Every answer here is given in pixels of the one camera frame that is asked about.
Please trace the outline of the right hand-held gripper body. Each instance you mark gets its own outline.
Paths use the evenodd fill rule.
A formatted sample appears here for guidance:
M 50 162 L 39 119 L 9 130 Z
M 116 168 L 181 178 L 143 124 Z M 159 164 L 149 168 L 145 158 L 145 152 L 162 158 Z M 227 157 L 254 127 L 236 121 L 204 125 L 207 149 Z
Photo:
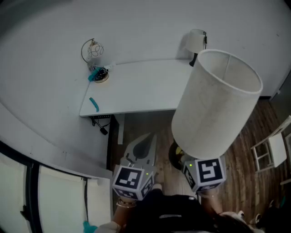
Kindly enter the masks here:
M 193 192 L 214 189 L 226 181 L 225 156 L 201 160 L 184 155 L 182 157 L 182 173 Z

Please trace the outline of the large white shade lamp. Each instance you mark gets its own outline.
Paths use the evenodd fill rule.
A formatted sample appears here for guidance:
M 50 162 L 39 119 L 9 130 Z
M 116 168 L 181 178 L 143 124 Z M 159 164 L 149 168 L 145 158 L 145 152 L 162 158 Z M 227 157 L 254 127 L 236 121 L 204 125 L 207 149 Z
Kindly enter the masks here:
M 219 158 L 246 124 L 262 90 L 262 79 L 239 57 L 201 51 L 172 119 L 175 142 L 193 158 Z

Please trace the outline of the person's right forearm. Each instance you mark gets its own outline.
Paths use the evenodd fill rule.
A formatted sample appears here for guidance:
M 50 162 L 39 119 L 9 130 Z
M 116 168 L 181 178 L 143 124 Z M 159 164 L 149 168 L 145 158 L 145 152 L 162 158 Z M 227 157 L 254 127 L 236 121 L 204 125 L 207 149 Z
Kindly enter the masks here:
M 218 197 L 209 192 L 201 193 L 201 205 L 210 215 L 221 214 L 223 212 L 222 205 Z

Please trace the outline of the person's left forearm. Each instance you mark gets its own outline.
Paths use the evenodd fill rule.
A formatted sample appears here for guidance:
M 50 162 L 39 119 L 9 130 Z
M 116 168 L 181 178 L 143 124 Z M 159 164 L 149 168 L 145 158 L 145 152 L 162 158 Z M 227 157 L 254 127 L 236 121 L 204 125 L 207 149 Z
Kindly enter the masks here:
M 116 211 L 113 221 L 124 227 L 136 207 L 136 200 L 126 197 L 119 197 L 116 203 Z

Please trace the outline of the white desk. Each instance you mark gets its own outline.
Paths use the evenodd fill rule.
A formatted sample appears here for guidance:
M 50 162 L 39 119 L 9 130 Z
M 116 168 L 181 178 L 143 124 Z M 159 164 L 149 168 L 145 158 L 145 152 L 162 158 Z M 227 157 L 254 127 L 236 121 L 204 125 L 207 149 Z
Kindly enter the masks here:
M 174 110 L 192 69 L 188 60 L 116 65 L 105 82 L 89 84 L 80 116 Z M 90 97 L 98 104 L 99 112 L 96 112 Z

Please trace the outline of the gold arc globe lamp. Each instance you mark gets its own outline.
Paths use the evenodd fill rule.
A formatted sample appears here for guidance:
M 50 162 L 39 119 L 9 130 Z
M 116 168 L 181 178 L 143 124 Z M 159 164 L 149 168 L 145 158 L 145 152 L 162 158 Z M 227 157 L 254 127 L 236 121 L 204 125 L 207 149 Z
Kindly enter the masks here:
M 109 78 L 109 71 L 104 68 L 104 65 L 101 64 L 101 57 L 103 53 L 103 45 L 97 42 L 94 38 L 85 41 L 81 47 L 81 58 L 86 63 L 90 74 L 97 67 L 103 68 L 103 78 L 99 81 L 93 81 L 96 83 L 103 83 Z

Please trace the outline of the small black base table lamp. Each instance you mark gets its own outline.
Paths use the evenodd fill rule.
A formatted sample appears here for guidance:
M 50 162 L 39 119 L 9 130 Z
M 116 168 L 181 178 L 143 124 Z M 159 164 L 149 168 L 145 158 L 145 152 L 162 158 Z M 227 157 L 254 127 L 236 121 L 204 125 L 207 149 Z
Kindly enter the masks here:
M 190 66 L 194 66 L 195 61 L 197 59 L 198 54 L 206 49 L 207 45 L 207 33 L 204 30 L 200 29 L 192 29 L 189 34 L 186 41 L 186 49 L 193 53 L 193 59 L 189 63 Z

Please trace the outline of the person's beige shoe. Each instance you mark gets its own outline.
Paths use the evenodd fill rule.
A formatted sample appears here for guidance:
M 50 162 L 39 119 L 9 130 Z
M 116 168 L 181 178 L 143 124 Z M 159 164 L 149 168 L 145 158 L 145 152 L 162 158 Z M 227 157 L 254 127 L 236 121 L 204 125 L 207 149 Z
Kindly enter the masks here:
M 164 174 L 157 172 L 155 174 L 155 184 L 154 188 L 160 189 L 163 191 L 164 188 Z

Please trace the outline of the person's black clothing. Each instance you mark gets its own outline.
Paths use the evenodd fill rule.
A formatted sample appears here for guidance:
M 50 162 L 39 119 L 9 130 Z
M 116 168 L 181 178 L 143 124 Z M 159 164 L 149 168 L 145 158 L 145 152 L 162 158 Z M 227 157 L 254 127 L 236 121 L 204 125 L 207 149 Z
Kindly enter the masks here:
M 214 233 L 214 220 L 195 197 L 164 195 L 160 189 L 149 191 L 126 223 L 124 233 Z

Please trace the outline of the teal strip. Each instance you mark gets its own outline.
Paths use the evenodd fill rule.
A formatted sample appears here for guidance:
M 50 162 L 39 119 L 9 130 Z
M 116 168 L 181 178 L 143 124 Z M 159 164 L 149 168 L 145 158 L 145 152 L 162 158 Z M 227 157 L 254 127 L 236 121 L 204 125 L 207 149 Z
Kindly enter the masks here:
M 93 104 L 93 106 L 95 107 L 96 112 L 99 112 L 99 106 L 98 106 L 98 104 L 96 103 L 96 101 L 95 101 L 92 97 L 90 97 L 89 100 L 90 100 L 90 102 Z

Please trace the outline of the teal fluffy item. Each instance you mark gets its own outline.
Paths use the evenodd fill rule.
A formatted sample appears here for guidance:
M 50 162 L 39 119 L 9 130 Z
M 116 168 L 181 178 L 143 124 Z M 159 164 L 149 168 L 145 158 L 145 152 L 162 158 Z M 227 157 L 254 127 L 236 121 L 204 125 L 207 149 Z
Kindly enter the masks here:
M 97 226 L 90 225 L 88 221 L 83 222 L 83 233 L 95 233 L 96 230 L 98 229 Z

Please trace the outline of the white chair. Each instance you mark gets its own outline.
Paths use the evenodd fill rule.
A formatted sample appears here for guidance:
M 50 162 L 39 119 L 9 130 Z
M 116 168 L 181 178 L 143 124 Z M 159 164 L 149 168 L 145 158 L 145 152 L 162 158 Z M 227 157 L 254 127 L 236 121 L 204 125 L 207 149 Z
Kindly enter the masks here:
M 283 139 L 283 131 L 291 124 L 291 116 L 268 137 L 251 147 L 256 162 L 256 173 L 263 172 L 281 165 L 287 159 L 286 148 Z M 263 145 L 266 152 L 262 155 L 257 154 L 257 148 Z M 269 163 L 265 168 L 260 168 L 260 159 L 268 158 Z

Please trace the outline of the black bag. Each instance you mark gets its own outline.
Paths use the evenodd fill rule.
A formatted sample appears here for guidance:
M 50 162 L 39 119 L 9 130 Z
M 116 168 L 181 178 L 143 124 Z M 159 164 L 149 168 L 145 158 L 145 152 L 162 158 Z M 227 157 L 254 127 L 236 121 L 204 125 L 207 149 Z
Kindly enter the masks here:
M 281 208 L 269 207 L 256 227 L 264 229 L 265 233 L 291 233 L 291 204 L 285 203 Z

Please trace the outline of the crumpled teal tape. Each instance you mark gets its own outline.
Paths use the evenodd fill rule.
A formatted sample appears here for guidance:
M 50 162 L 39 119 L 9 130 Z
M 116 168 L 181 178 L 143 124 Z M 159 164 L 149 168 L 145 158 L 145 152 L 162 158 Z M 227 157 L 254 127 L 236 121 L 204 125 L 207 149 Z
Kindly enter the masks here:
M 103 78 L 103 68 L 102 67 L 97 67 L 95 68 L 90 76 L 88 77 L 89 81 L 99 81 Z

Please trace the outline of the black window frame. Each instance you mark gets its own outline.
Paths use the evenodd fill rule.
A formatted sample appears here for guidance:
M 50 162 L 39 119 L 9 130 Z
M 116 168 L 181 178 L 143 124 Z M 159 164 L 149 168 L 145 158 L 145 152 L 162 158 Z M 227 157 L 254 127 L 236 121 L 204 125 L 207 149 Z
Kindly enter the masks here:
M 10 146 L 6 145 L 5 143 L 0 141 L 0 153 L 4 154 L 8 158 L 26 166 L 26 173 L 25 173 L 25 205 L 23 205 L 23 210 L 20 212 L 21 215 L 25 218 L 27 223 L 29 224 L 30 233 L 43 233 L 41 227 L 41 220 L 40 220 L 40 213 L 39 213 L 39 201 L 38 201 L 38 194 L 39 194 L 39 170 L 40 167 L 50 168 L 59 172 L 63 172 L 59 169 L 54 169 L 50 166 L 46 166 L 40 162 L 37 162 L 20 152 L 16 151 L 15 149 L 11 148 Z M 86 186 L 87 178 L 83 176 L 79 176 L 83 178 Z M 86 214 L 86 207 L 85 207 L 85 221 L 87 220 Z

